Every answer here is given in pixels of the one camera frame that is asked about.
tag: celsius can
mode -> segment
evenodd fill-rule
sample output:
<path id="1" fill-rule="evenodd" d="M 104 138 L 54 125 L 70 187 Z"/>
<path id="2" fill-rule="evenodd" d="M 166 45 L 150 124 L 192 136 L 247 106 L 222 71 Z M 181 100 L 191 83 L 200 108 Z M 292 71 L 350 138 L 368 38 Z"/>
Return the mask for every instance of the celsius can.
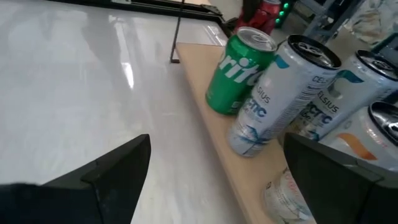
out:
<path id="1" fill-rule="evenodd" d="M 276 224 L 313 220 L 310 209 L 288 169 L 263 191 L 266 212 Z"/>
<path id="2" fill-rule="evenodd" d="M 383 57 L 357 51 L 341 66 L 336 80 L 320 91 L 286 131 L 319 141 L 349 115 L 398 90 L 398 68 Z"/>
<path id="3" fill-rule="evenodd" d="M 229 145 L 242 156 L 255 156 L 334 80 L 340 66 L 340 59 L 321 43 L 289 36 L 240 109 L 229 130 Z"/>
<path id="4" fill-rule="evenodd" d="M 320 143 L 398 172 L 398 108 L 372 103 L 352 114 Z"/>

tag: wooden board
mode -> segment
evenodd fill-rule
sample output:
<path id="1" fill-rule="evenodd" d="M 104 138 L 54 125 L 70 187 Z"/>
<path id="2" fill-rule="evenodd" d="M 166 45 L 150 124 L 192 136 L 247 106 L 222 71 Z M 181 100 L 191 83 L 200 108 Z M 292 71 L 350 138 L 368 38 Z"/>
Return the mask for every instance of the wooden board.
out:
<path id="1" fill-rule="evenodd" d="M 255 158 L 241 157 L 229 147 L 226 135 L 235 117 L 214 112 L 205 100 L 222 51 L 219 46 L 177 43 L 193 97 L 246 220 L 252 224 L 272 224 L 264 212 L 262 191 L 286 167 L 285 157 L 277 141 L 271 141 Z"/>

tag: white table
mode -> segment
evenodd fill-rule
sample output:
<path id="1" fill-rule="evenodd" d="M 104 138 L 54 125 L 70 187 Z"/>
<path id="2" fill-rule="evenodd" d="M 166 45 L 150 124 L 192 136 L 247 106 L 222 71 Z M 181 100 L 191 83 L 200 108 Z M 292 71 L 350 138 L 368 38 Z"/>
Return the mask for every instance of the white table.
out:
<path id="1" fill-rule="evenodd" d="M 149 133 L 132 223 L 244 223 L 180 65 L 176 17 L 0 1 L 0 184 L 43 184 Z M 178 41 L 224 44 L 183 19 Z"/>

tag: green soda can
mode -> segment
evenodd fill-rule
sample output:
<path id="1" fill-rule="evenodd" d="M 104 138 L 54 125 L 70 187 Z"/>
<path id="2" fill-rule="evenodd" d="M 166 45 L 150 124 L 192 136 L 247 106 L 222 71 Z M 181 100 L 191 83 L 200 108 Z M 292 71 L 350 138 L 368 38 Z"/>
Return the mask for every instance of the green soda can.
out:
<path id="1" fill-rule="evenodd" d="M 241 27 L 229 38 L 213 79 L 206 92 L 206 101 L 217 113 L 236 114 L 245 96 L 262 72 L 274 60 L 275 41 L 267 34 Z"/>

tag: orange design on can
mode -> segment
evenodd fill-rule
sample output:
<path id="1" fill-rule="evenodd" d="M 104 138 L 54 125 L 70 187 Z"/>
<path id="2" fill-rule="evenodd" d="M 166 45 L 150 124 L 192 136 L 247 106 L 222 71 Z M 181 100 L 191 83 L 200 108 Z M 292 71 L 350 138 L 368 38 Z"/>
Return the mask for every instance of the orange design on can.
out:
<path id="1" fill-rule="evenodd" d="M 361 143 L 361 141 L 353 134 L 349 133 L 341 133 L 338 134 L 337 137 L 341 138 L 350 146 L 350 148 L 357 154 L 360 158 L 366 160 L 377 160 L 376 156 L 374 156 L 368 149 Z"/>

